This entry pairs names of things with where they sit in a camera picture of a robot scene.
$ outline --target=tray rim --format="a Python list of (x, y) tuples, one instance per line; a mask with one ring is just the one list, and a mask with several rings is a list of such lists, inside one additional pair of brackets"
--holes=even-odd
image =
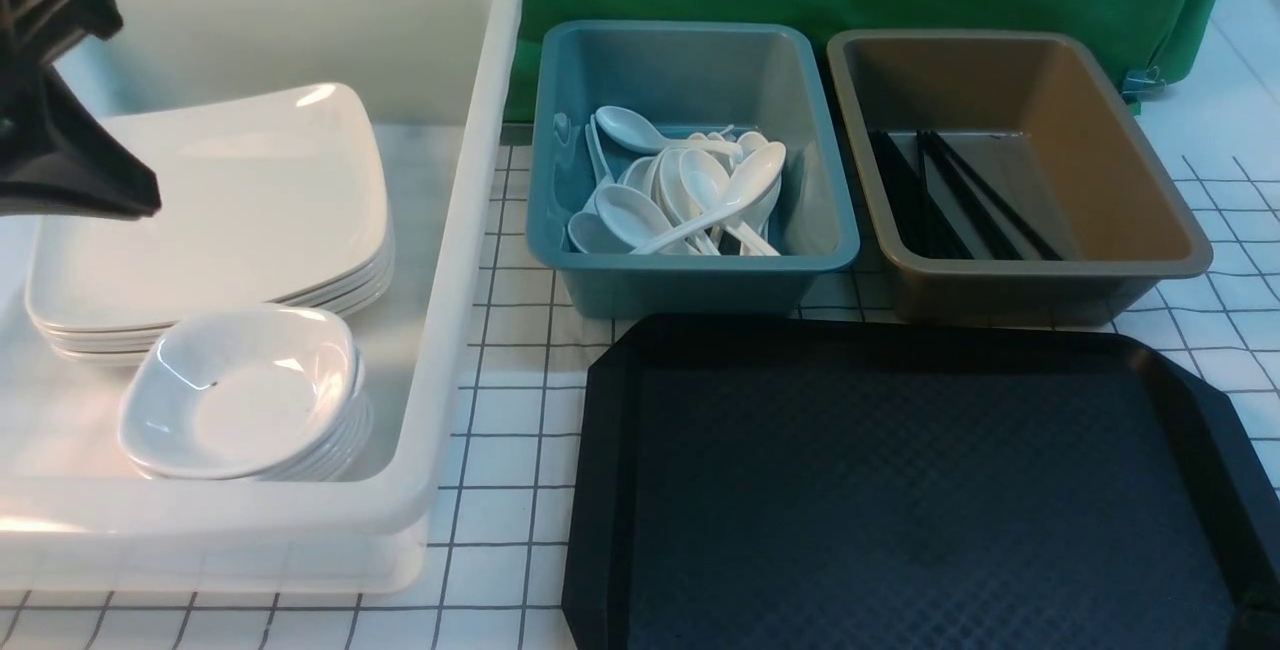
[[(1181, 426), (1169, 422), (1175, 413), (1157, 413), (1156, 421), (1166, 440), (1172, 432), (1201, 432), (1196, 444), (1197, 457), (1175, 449), (1172, 461), (1183, 481), (1201, 530), (1222, 576), (1224, 586), (1238, 608), (1258, 589), (1275, 590), (1280, 583), (1280, 499), (1267, 480), (1261, 459), (1253, 452), (1239, 417), (1224, 392), (1208, 385), (1164, 354), (1132, 337), (1097, 334), (1097, 331), (1004, 330), (1004, 328), (942, 328), (890, 325), (890, 322), (829, 322), (812, 319), (768, 319), (749, 316), (650, 316), (621, 337), (611, 349), (589, 369), (586, 399), (582, 413), (582, 439), (575, 485), (575, 503), (570, 519), (570, 541), (566, 553), (564, 585), (561, 604), (570, 631), (584, 650), (622, 649), (630, 631), (631, 532), (635, 514), (635, 432), (639, 424), (636, 348), (648, 337), (663, 331), (672, 322), (689, 322), (696, 330), (690, 337), (709, 337), (716, 326), (741, 328), (745, 322), (759, 326), (787, 328), (792, 334), (819, 331), (864, 335), (874, 345), (877, 337), (909, 334), (951, 337), (951, 342), (977, 339), (986, 343), (1036, 344), (1051, 340), (1060, 349), (1076, 348), (1102, 354), (1129, 354), (1134, 375), (1152, 400), (1156, 389), (1148, 381), (1152, 372), (1165, 375), (1165, 394), (1185, 395), (1184, 408), (1194, 412)], [(618, 408), (613, 413), (591, 413), (590, 408)], [(586, 441), (604, 436), (603, 441)], [(1216, 473), (1216, 482), (1199, 482), (1188, 477), (1189, 463), (1207, 463)], [(1224, 491), (1222, 482), (1228, 482)]]

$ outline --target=white square plate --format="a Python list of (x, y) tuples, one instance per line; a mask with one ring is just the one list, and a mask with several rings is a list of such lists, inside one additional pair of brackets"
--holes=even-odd
[(27, 284), (37, 325), (114, 331), (324, 287), (375, 257), (387, 189), (343, 84), (105, 120), (164, 207), (137, 223), (46, 218)]

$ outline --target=white plastic bin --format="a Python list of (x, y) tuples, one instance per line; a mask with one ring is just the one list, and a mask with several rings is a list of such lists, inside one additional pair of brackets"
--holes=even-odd
[[(59, 70), (96, 116), (344, 82), (375, 123), (392, 289), (352, 317), (374, 438), (346, 482), (155, 482), (115, 443), (128, 372), (54, 357), (0, 258), (0, 589), (393, 591), (448, 438), (521, 0), (118, 0)], [(0, 226), (27, 241), (27, 218)]]

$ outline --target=brown plastic bin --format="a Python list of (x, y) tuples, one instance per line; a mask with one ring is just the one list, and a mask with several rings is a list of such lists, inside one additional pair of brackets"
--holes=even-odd
[[(1208, 270), (1207, 237), (1098, 63), (1075, 40), (1042, 32), (847, 31), (831, 40), (827, 58), (901, 319), (1097, 326), (1156, 281)], [(893, 220), (869, 131), (888, 132), (909, 150), (906, 157), (914, 157), (916, 131), (937, 131), (1061, 261), (913, 253)], [(931, 191), (937, 186), (929, 180)], [(1006, 235), (1012, 238), (1007, 226)]]

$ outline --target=textured tray surface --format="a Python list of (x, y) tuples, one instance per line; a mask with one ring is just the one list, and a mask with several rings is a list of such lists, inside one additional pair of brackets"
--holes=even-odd
[(1222, 642), (1230, 598), (1123, 360), (780, 354), (644, 374), (631, 650)]

